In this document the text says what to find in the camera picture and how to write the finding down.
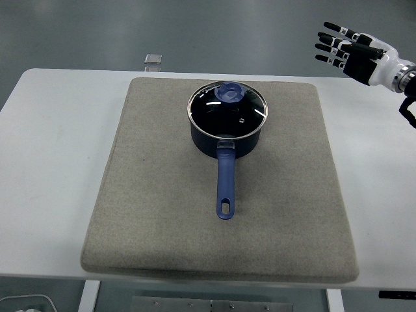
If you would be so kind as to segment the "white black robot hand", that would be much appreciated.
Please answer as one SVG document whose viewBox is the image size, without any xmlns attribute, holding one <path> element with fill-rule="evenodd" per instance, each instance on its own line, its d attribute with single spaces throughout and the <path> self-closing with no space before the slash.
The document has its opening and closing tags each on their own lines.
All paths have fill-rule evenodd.
<svg viewBox="0 0 416 312">
<path fill-rule="evenodd" d="M 339 68 L 364 85 L 395 88 L 399 71 L 409 62 L 401 60 L 394 47 L 369 34 L 330 22 L 324 26 L 334 34 L 318 33 L 319 43 L 315 47 L 326 54 L 315 55 L 317 60 Z"/>
</svg>

